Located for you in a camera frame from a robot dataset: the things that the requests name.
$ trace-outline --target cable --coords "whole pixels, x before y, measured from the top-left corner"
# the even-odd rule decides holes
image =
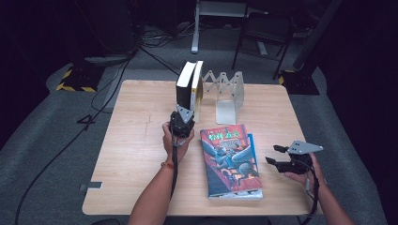
[[[174,165],[174,170],[173,170],[173,183],[172,183],[172,191],[170,193],[170,199],[172,199],[173,194],[174,194],[174,190],[176,188],[176,179],[178,177],[178,152],[177,152],[177,148],[178,148],[178,140],[176,140],[175,142],[175,136],[174,136],[174,132],[172,127],[174,126],[174,122],[173,120],[170,121],[170,132],[172,134],[172,146],[173,146],[173,153],[172,153],[172,161],[173,161],[173,165]]]
[[[122,64],[122,65],[119,67],[119,69],[117,70],[116,76],[115,76],[111,81],[109,81],[104,87],[102,87],[102,88],[97,92],[97,94],[93,97],[93,99],[91,99],[91,108],[93,108],[94,110],[96,110],[96,111],[98,111],[98,112],[102,112],[102,113],[108,113],[108,114],[112,113],[112,112],[101,111],[100,109],[98,109],[97,107],[95,107],[95,106],[94,106],[94,99],[97,97],[97,95],[98,95],[100,92],[102,92],[103,90],[105,90],[105,88],[106,88],[107,86],[109,86],[114,80],[116,80],[116,78],[119,76],[119,70],[120,70],[122,67],[123,67],[123,64]]]
[[[168,43],[170,43],[170,42],[172,42],[174,40],[181,40],[182,38],[185,38],[186,36],[193,35],[193,33],[186,34],[186,35],[184,35],[184,33],[186,31],[188,31],[194,25],[195,25],[195,22],[190,24],[186,28],[184,28],[182,31],[179,31],[178,35],[177,35],[177,39],[175,39],[175,38],[173,38],[171,36],[158,36],[158,32],[157,31],[146,31],[146,33],[149,33],[149,35],[144,34],[144,38],[141,39],[141,45],[145,46],[147,48],[163,47],[163,46],[167,45]],[[147,42],[148,40],[153,40],[153,39],[158,39],[158,43],[150,44],[150,43]]]
[[[301,224],[301,219],[299,218],[299,216],[296,216],[296,219],[298,220],[298,224]]]
[[[316,207],[317,207],[317,205],[318,205],[319,180],[318,180],[318,178],[316,177],[314,166],[313,166],[313,167],[310,167],[310,166],[307,165],[306,163],[304,163],[304,162],[302,162],[302,161],[300,161],[300,160],[296,160],[296,159],[292,159],[292,161],[298,162],[298,163],[300,163],[301,165],[307,167],[307,169],[309,170],[309,172],[311,172],[311,173],[313,174],[313,177],[314,177],[314,197],[313,197],[314,203],[313,203],[313,207],[312,207],[312,209],[311,209],[311,211],[310,211],[310,214],[307,216],[307,218],[306,218],[302,223],[300,223],[300,225],[306,225],[306,224],[308,224],[308,223],[310,222],[310,220],[313,218],[313,215],[314,215],[315,212],[316,212]]]
[[[107,60],[106,57],[86,57],[84,60],[93,65],[94,67],[111,67],[111,66],[116,66],[119,64],[126,63],[129,60],[129,57],[131,55],[127,55],[126,57],[123,58],[116,58],[112,60]]]
[[[141,50],[143,50],[143,52],[144,53],[146,53],[146,54],[148,54],[148,55],[150,55],[151,57],[153,57],[153,58],[155,58],[158,62],[160,62],[160,63],[162,63],[163,65],[164,64],[168,64],[168,65],[170,65],[172,68],[174,68],[174,69],[176,69],[176,70],[178,70],[178,71],[180,71],[180,67],[176,67],[175,65],[173,65],[172,63],[170,63],[170,62],[167,62],[166,60],[164,60],[164,59],[162,59],[161,57],[159,57],[159,56],[157,56],[157,55],[155,55],[155,54],[153,54],[153,53],[150,53],[150,52],[148,52],[148,51],[146,51],[145,49],[143,49],[143,47],[140,47],[141,48]]]
[[[310,196],[310,198],[312,200],[314,200],[314,197],[311,195],[311,191],[310,191],[310,176],[309,173],[307,172],[307,179],[305,180],[305,193]]]
[[[157,57],[151,53],[149,53],[147,50],[145,50],[143,47],[140,47],[140,49],[142,51],[144,51],[144,53],[147,53],[149,56],[151,56],[152,58],[154,58],[156,61],[160,62],[162,65],[164,65],[165,67],[167,67],[168,69],[170,69],[170,71],[172,71],[173,73],[175,73],[175,75],[179,76],[179,74],[177,72],[175,72],[172,68],[170,68],[169,66],[167,66],[166,64],[164,64],[161,60],[159,60]]]
[[[62,153],[65,152],[65,150],[68,149],[68,147],[74,143],[74,141],[76,141],[77,138],[79,138],[79,136],[88,128],[88,126],[91,124],[91,122],[93,122],[97,116],[100,115],[100,112],[103,111],[103,109],[105,109],[105,107],[109,104],[109,102],[111,101],[112,97],[115,95],[117,87],[120,85],[120,82],[122,80],[123,77],[123,73],[126,70],[126,66],[127,64],[130,62],[132,57],[130,57],[129,61],[126,63],[126,65],[123,67],[121,76],[119,78],[119,81],[117,83],[117,86],[114,90],[114,92],[112,93],[111,97],[108,99],[108,101],[106,101],[106,103],[102,106],[102,108],[100,109],[99,112],[97,112],[89,121],[88,123],[70,140],[70,142],[68,142],[62,149],[61,151],[59,151],[45,166],[44,168],[36,175],[36,177],[33,179],[33,181],[30,183],[30,185],[28,186],[28,188],[26,189],[25,193],[23,194],[19,204],[18,204],[18,208],[17,208],[17,212],[15,214],[15,221],[14,224],[18,225],[18,220],[19,220],[19,215],[21,213],[21,208],[23,205],[23,201],[26,198],[27,194],[29,193],[29,190],[32,188],[33,185],[35,185],[35,183],[38,181],[38,179],[41,177],[41,175],[47,170],[47,168],[59,157],[61,156]]]
[[[84,15],[84,12],[83,12],[82,8],[79,6],[79,4],[77,3],[77,1],[76,1],[76,0],[73,0],[73,2],[75,3],[76,7],[79,9],[80,13],[82,14],[82,16],[83,16],[85,22],[86,22],[87,25],[88,25],[88,28],[90,29],[90,31],[93,33],[94,37],[97,39],[97,41],[99,42],[99,44],[102,45],[103,48],[105,48],[106,50],[108,50],[108,51],[110,51],[110,52],[112,52],[112,53],[123,53],[123,54],[127,54],[127,55],[132,54],[134,51],[137,50],[137,48],[136,48],[135,45],[134,45],[134,47],[133,47],[131,50],[129,50],[129,51],[127,51],[127,52],[120,52],[120,51],[114,50],[114,49],[112,49],[112,48],[109,48],[109,47],[108,47],[105,43],[103,43],[103,41],[98,37],[97,33],[94,31],[93,27],[91,26],[91,24],[90,24],[90,22],[88,21],[87,17]]]

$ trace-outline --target black cable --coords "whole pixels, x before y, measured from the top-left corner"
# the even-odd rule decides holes
[[[296,216],[296,219],[298,220],[298,224],[301,224],[301,219],[299,218],[299,216]]]
[[[172,161],[173,161],[173,165],[174,165],[174,171],[173,171],[173,183],[172,183],[172,191],[170,193],[170,199],[172,199],[173,194],[174,194],[174,190],[176,188],[176,179],[178,177],[178,152],[177,152],[177,148],[178,148],[178,140],[176,140],[175,142],[175,136],[174,136],[174,132],[173,132],[173,127],[174,127],[174,120],[170,121],[170,132],[172,134],[172,146],[173,146],[173,152],[172,152]]]
[[[167,65],[170,65],[172,68],[174,68],[174,69],[176,69],[176,70],[178,70],[178,71],[181,70],[180,67],[176,67],[176,66],[173,65],[172,63],[167,62],[166,60],[162,59],[160,56],[157,56],[156,54],[150,53],[150,52],[145,51],[145,50],[143,50],[143,51],[144,51],[146,54],[150,55],[151,57],[156,58],[156,60],[158,60],[158,62],[162,61],[162,64],[163,64],[163,65],[167,64]]]
[[[94,31],[93,27],[91,26],[91,24],[90,24],[90,22],[88,21],[87,17],[84,15],[84,12],[83,12],[83,10],[81,9],[81,7],[79,6],[79,4],[77,3],[77,1],[76,1],[76,0],[73,0],[73,2],[75,3],[76,7],[79,9],[80,13],[82,14],[82,16],[83,16],[85,22],[86,22],[87,25],[88,25],[88,28],[90,29],[90,31],[93,33],[94,37],[97,39],[97,41],[99,42],[99,44],[100,44],[103,48],[105,48],[106,50],[108,50],[108,51],[110,51],[110,52],[112,52],[112,53],[122,53],[122,54],[126,54],[126,55],[127,55],[126,58],[129,58],[129,55],[132,54],[132,53],[134,53],[134,51],[137,50],[136,46],[134,46],[131,50],[129,50],[129,51],[127,51],[127,52],[120,52],[120,51],[117,51],[117,50],[115,50],[115,49],[112,49],[112,48],[108,47],[108,46],[107,46],[105,43],[103,43],[103,41],[98,37],[97,33]]]
[[[121,69],[123,67],[123,64],[119,67],[119,69],[117,70],[117,74],[116,74],[116,76],[111,80],[111,81],[109,81],[104,87],[102,87],[98,92],[97,92],[97,94],[93,97],[93,99],[91,99],[91,108],[93,108],[94,110],[96,110],[96,111],[98,111],[98,112],[101,112],[101,113],[108,113],[108,114],[110,114],[110,113],[112,113],[112,112],[105,112],[105,111],[102,111],[101,109],[98,109],[97,107],[95,107],[94,106],[94,100],[95,100],[95,98],[97,97],[97,95],[100,93],[100,92],[102,92],[103,90],[105,90],[105,88],[107,87],[107,86],[109,86],[114,80],[116,80],[116,78],[119,76],[119,70]]]
[[[100,109],[99,112],[97,112],[89,121],[88,123],[72,138],[72,140],[70,140],[70,142],[68,142],[62,149],[61,151],[59,151],[45,166],[44,168],[36,175],[36,177],[33,179],[33,181],[30,183],[30,185],[28,186],[28,188],[26,189],[25,193],[23,194],[19,204],[18,204],[18,208],[17,208],[17,212],[15,214],[15,221],[14,224],[18,225],[18,220],[19,220],[19,215],[21,213],[21,208],[23,205],[23,201],[26,198],[29,190],[32,188],[33,185],[35,185],[35,183],[38,181],[38,179],[41,177],[41,175],[47,170],[47,168],[62,154],[65,152],[65,150],[68,149],[68,147],[74,143],[74,141],[76,141],[77,138],[79,138],[79,136],[88,128],[88,126],[97,118],[97,116],[100,115],[100,112],[103,111],[103,109],[105,109],[105,107],[109,104],[109,102],[111,101],[112,97],[115,95],[117,87],[120,85],[120,82],[122,80],[123,77],[123,73],[126,69],[127,64],[130,62],[131,58],[129,59],[129,61],[126,63],[126,65],[123,67],[120,79],[117,83],[117,86],[114,90],[114,92],[112,93],[111,97],[108,99],[108,101],[106,101],[106,103],[102,106],[102,108]]]
[[[169,44],[172,41],[181,40],[181,39],[185,38],[186,36],[193,35],[193,33],[190,33],[190,34],[187,34],[187,35],[184,35],[184,33],[186,31],[190,30],[190,28],[193,28],[194,25],[195,25],[195,23],[192,23],[189,26],[187,26],[186,28],[182,29],[181,31],[178,31],[177,38],[174,38],[172,36],[158,36],[158,32],[157,31],[146,31],[146,33],[149,33],[149,35],[144,34],[144,38],[141,39],[141,45],[145,46],[147,48],[163,47],[163,46]],[[158,43],[150,44],[150,43],[147,42],[147,39],[157,39]]]
[[[142,51],[144,51],[144,53],[147,53],[149,56],[151,56],[152,58],[154,58],[156,61],[160,62],[162,65],[164,65],[165,67],[167,67],[168,69],[170,69],[170,71],[172,71],[173,73],[175,73],[175,75],[179,76],[179,74],[177,72],[175,72],[172,68],[170,68],[169,66],[167,66],[166,64],[164,64],[161,60],[159,60],[157,57],[155,57],[153,54],[149,53],[147,50],[145,50],[143,47],[140,47],[140,49]]]
[[[307,216],[307,218],[302,223],[300,223],[300,225],[306,225],[313,218],[313,215],[315,214],[316,208],[318,206],[319,180],[316,177],[314,167],[310,167],[309,165],[307,165],[306,163],[304,163],[304,162],[302,162],[300,160],[292,159],[292,161],[298,162],[301,165],[307,167],[307,169],[313,174],[313,177],[314,177],[314,197],[313,197],[314,203],[313,203],[313,207],[312,207],[312,209],[310,211],[310,214]]]

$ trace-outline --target forearm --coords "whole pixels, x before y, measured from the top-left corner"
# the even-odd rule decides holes
[[[161,167],[135,203],[129,224],[162,224],[169,207],[173,169]]]
[[[321,185],[318,197],[328,225],[354,224],[326,185]]]

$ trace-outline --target white plastic holder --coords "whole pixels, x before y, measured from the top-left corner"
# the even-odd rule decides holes
[[[205,90],[208,92],[213,87],[217,88],[216,123],[221,125],[235,125],[240,108],[244,102],[244,82],[241,71],[228,80],[225,72],[216,78],[210,70],[203,78]]]

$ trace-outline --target paperback book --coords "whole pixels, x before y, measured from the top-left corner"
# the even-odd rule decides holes
[[[176,103],[193,111],[195,122],[199,122],[200,105],[203,98],[203,61],[186,62],[176,81]]]
[[[253,135],[245,125],[203,129],[200,134],[209,199],[262,199]]]

